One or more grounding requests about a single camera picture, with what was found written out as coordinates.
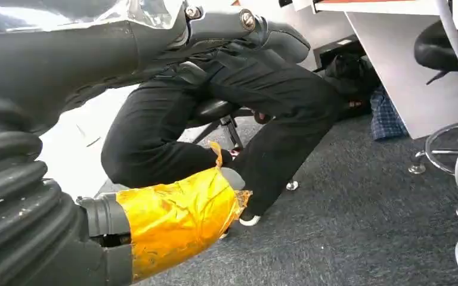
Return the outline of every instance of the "black stool seat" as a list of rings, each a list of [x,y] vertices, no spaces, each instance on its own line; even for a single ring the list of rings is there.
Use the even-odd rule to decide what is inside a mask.
[[[425,29],[415,41],[415,60],[442,72],[458,72],[458,60],[441,22]]]
[[[240,109],[240,106],[224,100],[210,98],[201,102],[191,115],[187,127],[203,126],[217,121]]]

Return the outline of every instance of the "person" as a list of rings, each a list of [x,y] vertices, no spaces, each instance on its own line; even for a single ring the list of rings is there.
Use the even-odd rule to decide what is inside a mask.
[[[341,97],[329,83],[296,65],[272,69],[249,60],[238,69],[203,67],[205,82],[192,85],[161,76],[134,90],[118,112],[101,153],[111,181],[129,188],[169,184],[214,166],[215,153],[178,142],[200,101],[219,98],[274,116],[224,166],[236,170],[251,190],[240,217],[255,225],[338,118]]]

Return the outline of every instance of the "black bag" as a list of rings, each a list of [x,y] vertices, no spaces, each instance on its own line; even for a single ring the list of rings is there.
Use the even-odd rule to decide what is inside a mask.
[[[339,54],[321,76],[345,100],[340,120],[371,113],[370,98],[381,82],[369,62],[354,54]]]

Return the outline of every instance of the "plaid cloth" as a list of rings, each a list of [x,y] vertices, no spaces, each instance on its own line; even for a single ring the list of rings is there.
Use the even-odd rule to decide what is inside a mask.
[[[373,111],[372,135],[375,141],[408,135],[403,121],[383,86],[374,91],[370,103]]]

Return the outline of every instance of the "carpet floor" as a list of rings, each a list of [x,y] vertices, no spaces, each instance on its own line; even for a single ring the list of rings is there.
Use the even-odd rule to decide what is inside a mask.
[[[244,142],[259,129],[239,123]],[[220,131],[209,139],[225,142]],[[204,253],[136,285],[458,285],[458,190],[430,164],[409,174],[422,147],[374,142],[369,117],[341,122],[297,172],[300,188],[285,191],[258,225],[235,224]]]

